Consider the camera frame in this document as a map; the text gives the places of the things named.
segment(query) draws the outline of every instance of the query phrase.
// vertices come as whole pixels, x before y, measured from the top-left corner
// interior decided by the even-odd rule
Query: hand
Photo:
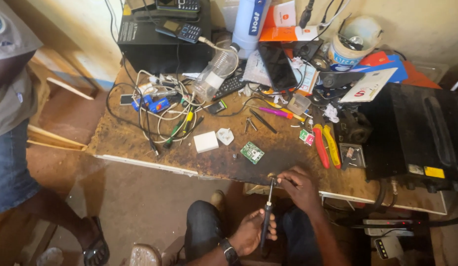
[[[262,232],[262,223],[264,222],[265,211],[260,209],[255,211],[242,220],[236,233],[229,238],[229,243],[236,250],[239,257],[252,253],[260,243],[260,234]],[[267,239],[277,240],[277,224],[275,215],[270,214],[270,225]]]
[[[301,167],[294,166],[277,177],[278,184],[290,194],[298,208],[308,215],[315,211],[322,211],[317,182],[314,182]]]

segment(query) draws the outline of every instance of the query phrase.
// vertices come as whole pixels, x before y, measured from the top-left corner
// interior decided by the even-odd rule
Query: workbench
[[[127,69],[135,80],[137,74],[130,64],[127,64]],[[124,68],[121,68],[115,83],[120,82],[132,83]],[[133,107],[119,105],[120,95],[132,92],[130,86],[116,87],[109,96],[109,106],[117,116],[137,124],[138,113]],[[238,111],[247,98],[237,93],[226,96],[223,100],[228,108],[219,115]],[[266,106],[261,100],[251,100],[248,104]],[[196,118],[204,115],[204,120],[196,127],[192,135],[185,139],[181,146],[178,142],[174,142],[169,150],[158,145],[159,156],[156,156],[150,149],[149,142],[141,130],[115,119],[106,111],[97,125],[96,133],[86,152],[106,160],[159,168],[184,175],[198,176],[201,179],[223,178],[255,185],[268,185],[270,183],[267,179],[268,173],[280,173],[298,164],[309,169],[313,176],[319,178],[320,195],[323,197],[364,203],[375,201],[379,192],[379,183],[366,182],[363,169],[348,168],[347,171],[341,171],[334,168],[332,162],[331,168],[325,169],[315,145],[304,144],[299,139],[300,128],[291,127],[291,125],[297,125],[299,122],[297,119],[289,120],[258,111],[278,131],[278,134],[274,134],[250,114],[249,108],[246,107],[238,115],[230,117],[211,116],[203,110],[197,112]],[[244,133],[247,117],[252,117],[258,131],[249,126],[247,133]],[[161,132],[170,135],[179,119],[162,123]],[[153,132],[157,131],[157,121],[158,118],[150,116],[150,126]],[[221,128],[230,128],[234,134],[234,141],[229,146],[220,143],[218,149],[198,154],[194,147],[193,136],[210,131],[217,132]],[[240,153],[241,148],[249,141],[265,152],[255,165]],[[234,154],[238,154],[236,159],[233,158]],[[390,204],[391,201],[390,189],[387,191],[384,205]],[[414,191],[400,187],[395,207],[439,215],[447,214],[442,192],[430,194],[426,189],[420,187]]]

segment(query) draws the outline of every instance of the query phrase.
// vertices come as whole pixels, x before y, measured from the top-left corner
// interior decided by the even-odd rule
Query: plastic bottle
[[[240,47],[239,58],[247,59],[257,43],[272,0],[240,0],[232,42]]]
[[[229,44],[230,40],[224,40],[216,45],[235,52],[239,51],[237,44]],[[235,52],[216,50],[216,55],[193,83],[193,91],[199,97],[205,101],[212,100],[222,82],[239,63]]]

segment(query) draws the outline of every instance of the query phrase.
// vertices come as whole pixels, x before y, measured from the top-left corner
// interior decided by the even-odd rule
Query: wristwatch
[[[239,261],[239,256],[237,255],[236,250],[231,246],[227,238],[221,239],[218,245],[224,252],[224,255],[226,256],[226,260],[229,263],[229,265],[242,266],[242,264]]]

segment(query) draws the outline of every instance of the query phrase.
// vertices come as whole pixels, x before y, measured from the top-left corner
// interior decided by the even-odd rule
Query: green circuit board
[[[252,142],[247,142],[247,144],[240,150],[240,153],[244,154],[244,156],[253,164],[256,164],[265,154],[265,152],[257,148],[257,146],[255,146]]]

